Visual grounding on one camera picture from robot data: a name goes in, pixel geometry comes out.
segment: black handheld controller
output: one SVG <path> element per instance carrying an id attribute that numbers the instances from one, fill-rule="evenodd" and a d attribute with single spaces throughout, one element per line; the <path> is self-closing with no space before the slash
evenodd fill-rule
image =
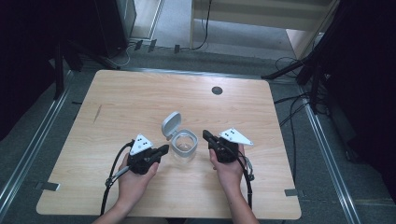
<path id="1" fill-rule="evenodd" d="M 129 169 L 138 175 L 145 175 L 154 162 L 161 162 L 161 156 L 169 151 L 169 145 L 157 148 L 148 148 L 133 156 L 128 156 Z"/>
<path id="2" fill-rule="evenodd" d="M 203 130 L 203 138 L 207 141 L 208 148 L 215 150 L 218 162 L 230 163 L 236 161 L 239 151 L 237 143 L 232 143 L 222 137 L 218 138 L 208 130 Z"/>

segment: finger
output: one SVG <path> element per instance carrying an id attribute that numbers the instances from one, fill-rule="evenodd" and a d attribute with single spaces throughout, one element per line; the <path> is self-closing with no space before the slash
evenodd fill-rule
<path id="1" fill-rule="evenodd" d="M 160 164 L 158 162 L 154 162 L 148 169 L 147 175 L 150 176 L 150 178 L 154 177 L 157 174 L 158 167 Z"/>
<path id="2" fill-rule="evenodd" d="M 238 144 L 238 150 L 245 156 L 245 148 L 243 144 Z"/>
<path id="3" fill-rule="evenodd" d="M 119 167 L 119 170 L 124 168 L 127 165 L 127 163 L 128 163 L 128 155 L 129 155 L 129 153 L 125 153 L 125 156 L 124 156 L 124 158 L 122 160 L 122 163 L 121 163 L 121 165 Z"/>
<path id="4" fill-rule="evenodd" d="M 218 156 L 216 155 L 214 149 L 212 148 L 209 149 L 209 156 L 210 156 L 210 161 L 213 163 L 213 165 L 216 166 L 215 162 L 218 160 Z"/>

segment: human hand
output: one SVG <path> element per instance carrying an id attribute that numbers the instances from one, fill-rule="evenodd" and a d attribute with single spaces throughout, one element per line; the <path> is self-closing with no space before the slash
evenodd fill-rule
<path id="1" fill-rule="evenodd" d="M 125 154 L 119 170 L 127 165 L 127 161 L 128 153 Z M 117 206 L 125 216 L 131 212 L 134 205 L 143 197 L 149 181 L 157 173 L 158 166 L 159 163 L 154 162 L 145 175 L 137 175 L 128 170 L 119 178 L 119 198 L 117 199 L 115 206 Z"/>
<path id="2" fill-rule="evenodd" d="M 244 145 L 239 144 L 238 150 L 242 155 L 245 155 Z M 210 161 L 213 163 L 213 169 L 218 172 L 218 178 L 221 186 L 226 194 L 241 191 L 241 179 L 243 174 L 242 166 L 238 161 L 230 163 L 218 162 L 216 152 L 214 149 L 209 150 Z"/>

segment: gray floor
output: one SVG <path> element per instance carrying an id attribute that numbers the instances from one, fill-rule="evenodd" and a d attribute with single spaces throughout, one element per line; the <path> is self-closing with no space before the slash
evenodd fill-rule
<path id="1" fill-rule="evenodd" d="M 206 21 L 194 21 L 194 46 L 205 39 Z M 190 46 L 191 0 L 165 0 L 151 39 L 157 46 L 182 48 Z M 200 49 L 204 52 L 221 53 L 261 59 L 295 58 L 285 29 L 211 21 L 208 36 Z"/>
<path id="2" fill-rule="evenodd" d="M 163 0 L 134 0 L 136 20 L 132 38 L 151 39 Z"/>
<path id="3" fill-rule="evenodd" d="M 175 44 L 182 45 L 186 43 L 182 42 L 186 40 L 184 33 L 180 35 L 177 32 L 169 32 L 163 29 L 163 35 L 160 35 L 162 25 L 159 23 L 157 25 L 158 30 L 154 33 L 154 36 L 158 39 L 157 46 L 166 47 L 164 40 L 168 41 L 170 47 Z M 277 57 L 286 56 L 283 53 L 272 52 L 273 49 L 278 52 L 285 51 L 292 55 L 288 43 L 284 43 L 280 47 L 275 42 L 261 43 L 262 49 L 258 51 L 266 51 L 265 55 L 267 56 L 265 57 L 257 57 L 256 55 L 250 55 L 249 57 L 247 55 L 237 56 L 235 53 L 227 51 L 229 50 L 228 46 L 238 46 L 239 43 L 230 41 L 225 45 L 220 44 L 218 47 L 221 49 L 221 46 L 223 46 L 223 51 L 218 50 L 216 53 L 182 51 L 179 54 L 174 54 L 173 49 L 167 48 L 156 48 L 154 51 L 149 52 L 148 46 L 143 46 L 142 49 L 137 51 L 129 49 L 130 60 L 121 69 L 147 68 L 168 70 L 168 72 L 194 71 L 212 75 L 217 73 L 216 76 L 229 74 L 227 76 L 260 78 L 260 75 L 275 72 Z M 215 44 L 209 41 L 209 47 L 212 45 Z M 73 125 L 74 117 L 78 113 L 79 105 L 73 104 L 73 102 L 83 101 L 95 72 L 103 68 L 98 63 L 84 56 L 82 58 L 84 59 L 83 70 L 73 73 L 74 79 L 68 83 L 70 92 L 64 105 L 54 121 L 46 140 L 43 142 L 29 173 L 21 183 L 21 188 L 9 207 L 3 223 L 90 223 L 95 219 L 95 217 L 40 216 L 35 211 L 35 206 L 41 195 L 40 190 L 34 189 L 35 184 L 37 181 L 48 180 L 50 176 L 53 165 Z M 126 63 L 128 57 L 126 54 L 121 54 L 112 60 L 116 63 Z M 280 63 L 279 66 L 282 67 L 287 64 Z M 284 76 L 272 81 L 270 86 L 274 100 L 300 94 L 299 87 L 295 84 L 294 79 L 290 77 Z M 34 136 L 40 121 L 44 118 L 52 103 L 53 93 L 54 87 L 51 86 L 21 118 L 7 138 L 0 142 L 0 153 L 2 153 L 0 164 L 3 167 L 0 173 L 0 184 L 2 186 L 11 176 L 24 150 Z M 291 101 L 287 101 L 276 105 L 279 122 L 289 114 L 290 104 Z M 344 145 L 332 125 L 331 118 L 325 115 L 319 115 L 318 118 L 338 168 L 356 205 L 361 223 L 396 223 L 396 206 L 390 199 L 379 173 L 365 163 L 355 164 L 347 161 Z M 305 196 L 299 199 L 303 211 L 302 217 L 286 223 L 347 223 L 343 207 L 340 204 L 329 170 L 319 149 L 318 140 L 314 135 L 305 111 L 302 110 L 293 117 L 293 122 L 297 146 L 296 155 L 292 149 L 290 124 L 286 123 L 282 126 L 281 131 L 290 160 L 290 168 L 293 167 L 294 156 L 297 159 L 296 188 L 303 190 Z M 281 220 L 262 220 L 261 223 L 281 223 Z"/>

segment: wire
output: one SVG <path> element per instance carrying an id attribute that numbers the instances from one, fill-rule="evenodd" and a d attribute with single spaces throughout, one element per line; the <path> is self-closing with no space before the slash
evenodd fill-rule
<path id="1" fill-rule="evenodd" d="M 201 26 L 202 26 L 202 29 L 204 30 L 204 32 L 206 32 L 206 29 L 204 26 L 204 9 L 202 8 L 202 6 L 203 6 L 203 3 L 201 0 Z"/>
<path id="2" fill-rule="evenodd" d="M 204 39 L 204 42 L 202 42 L 202 44 L 199 47 L 197 47 L 197 48 L 192 48 L 192 49 L 190 49 L 190 48 L 182 48 L 180 50 L 198 50 L 205 44 L 205 42 L 207 40 L 207 26 L 209 24 L 210 8 L 211 7 L 212 7 L 212 0 L 209 0 L 209 9 L 207 10 L 207 16 L 206 16 L 206 28 L 205 28 L 205 39 Z"/>
<path id="3" fill-rule="evenodd" d="M 292 112 L 294 104 L 299 100 L 300 98 L 296 98 L 294 102 L 290 106 L 290 114 L 296 114 L 298 111 L 300 111 L 300 108 L 304 108 L 307 104 L 301 105 L 298 110 Z M 294 132 L 294 124 L 293 124 L 293 116 L 290 116 L 290 128 L 291 128 L 291 136 L 292 136 L 292 143 L 293 143 L 293 182 L 294 186 L 296 185 L 296 176 L 297 176 L 297 146 L 296 146 L 296 135 Z"/>
<path id="4" fill-rule="evenodd" d="M 135 46 L 137 44 L 137 42 L 134 42 L 134 41 L 130 41 L 129 43 L 132 43 L 133 46 Z M 141 46 L 150 47 L 150 45 L 148 45 L 148 44 L 142 44 Z M 175 48 L 161 47 L 161 46 L 155 46 L 154 48 L 155 49 L 175 49 Z"/>
<path id="5" fill-rule="evenodd" d="M 243 173 L 244 173 L 244 178 L 245 178 L 245 181 L 247 182 L 247 203 L 248 203 L 248 206 L 249 206 L 250 209 L 251 209 L 251 208 L 252 208 L 253 190 L 251 189 L 251 184 L 250 184 L 248 169 L 245 168 L 244 163 L 241 162 L 241 160 L 239 159 L 239 156 L 238 156 L 237 154 L 235 155 L 235 154 L 233 153 L 233 151 L 232 151 L 230 148 L 226 147 L 226 146 L 224 146 L 224 148 L 227 149 L 232 155 L 234 155 L 234 156 L 236 157 L 236 160 L 239 162 L 239 164 L 240 164 L 241 167 L 242 167 L 242 170 L 243 170 Z M 245 157 L 244 155 L 242 155 L 242 158 L 244 159 L 245 164 L 247 164 L 247 160 L 246 160 L 247 157 Z"/>
<path id="6" fill-rule="evenodd" d="M 290 120 L 292 117 L 294 117 L 294 115 L 296 115 L 298 112 L 300 112 L 308 104 L 309 103 L 305 103 L 303 105 L 300 105 L 293 113 L 289 114 L 287 118 L 282 120 L 282 122 L 280 122 L 279 126 L 282 127 L 286 122 L 288 122 L 288 120 Z"/>
<path id="7" fill-rule="evenodd" d="M 278 63 L 280 60 L 282 60 L 282 59 L 291 59 L 291 62 L 290 62 L 289 65 L 291 65 L 291 64 L 294 63 L 294 62 L 301 62 L 300 60 L 293 59 L 293 58 L 291 58 L 291 57 L 281 57 L 281 58 L 278 58 L 278 59 L 276 60 L 276 62 L 275 62 L 275 67 L 276 67 L 277 71 L 280 70 L 279 67 L 277 66 L 277 63 Z"/>
<path id="8" fill-rule="evenodd" d="M 240 151 L 238 151 L 238 153 L 239 153 L 239 157 L 242 157 L 244 160 L 245 160 L 245 165 L 246 165 L 246 169 L 247 169 L 247 171 L 249 171 L 248 172 L 248 178 L 249 178 L 249 180 L 251 181 L 251 180 L 254 180 L 254 174 L 253 174 L 253 166 L 251 165 L 251 162 L 250 162 L 250 160 L 248 159 L 248 157 L 246 157 L 245 155 L 243 155 L 242 154 L 242 152 L 240 152 Z"/>
<path id="9" fill-rule="evenodd" d="M 104 195 L 103 195 L 103 200 L 102 200 L 102 207 L 101 207 L 101 211 L 100 211 L 100 216 L 101 216 L 102 214 L 105 213 L 106 202 L 107 202 L 107 196 L 108 196 L 108 193 L 110 192 L 111 186 L 113 186 L 114 182 L 118 179 L 118 178 L 116 178 L 116 179 L 112 180 L 112 178 L 111 178 L 111 177 L 113 176 L 114 169 L 116 168 L 117 161 L 119 160 L 122 151 L 123 151 L 125 148 L 131 147 L 131 146 L 133 146 L 133 145 L 134 145 L 134 140 L 133 140 L 132 142 L 130 142 L 130 143 L 125 144 L 125 146 L 123 146 L 123 147 L 120 149 L 119 153 L 118 153 L 117 156 L 116 156 L 116 159 L 115 159 L 114 162 L 113 162 L 113 165 L 111 166 L 111 171 L 110 171 L 110 174 L 109 174 L 108 179 L 107 179 L 107 181 L 106 181 L 106 190 L 105 190 L 105 193 L 104 193 Z"/>
<path id="10" fill-rule="evenodd" d="M 114 65 L 116 65 L 116 66 L 118 66 L 118 67 L 122 67 L 122 66 L 127 65 L 127 64 L 129 63 L 129 61 L 131 61 L 131 56 L 130 56 L 129 53 L 128 53 L 128 49 L 131 48 L 132 46 L 134 46 L 134 45 L 130 45 L 130 46 L 125 50 L 125 53 L 126 53 L 126 55 L 128 56 L 128 61 L 127 61 L 126 63 L 122 63 L 122 64 L 114 63 L 114 62 L 111 61 L 109 58 L 106 58 L 106 60 L 108 60 L 109 62 L 113 63 Z"/>
<path id="11" fill-rule="evenodd" d="M 295 98 L 298 98 L 298 97 L 309 96 L 309 94 L 310 94 L 310 92 L 304 92 L 303 94 L 300 94 L 300 95 L 297 95 L 297 96 L 291 96 L 291 97 L 283 98 L 283 99 L 274 101 L 274 105 L 279 104 L 279 103 L 283 103 L 285 101 L 292 100 L 292 99 L 295 99 Z"/>

